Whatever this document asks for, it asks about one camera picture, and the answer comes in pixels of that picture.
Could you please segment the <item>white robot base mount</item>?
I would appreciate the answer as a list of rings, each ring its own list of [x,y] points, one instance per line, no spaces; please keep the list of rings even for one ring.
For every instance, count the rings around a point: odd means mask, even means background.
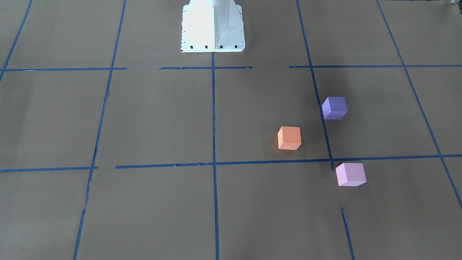
[[[243,12],[234,0],[190,0],[182,15],[181,52],[245,50]]]

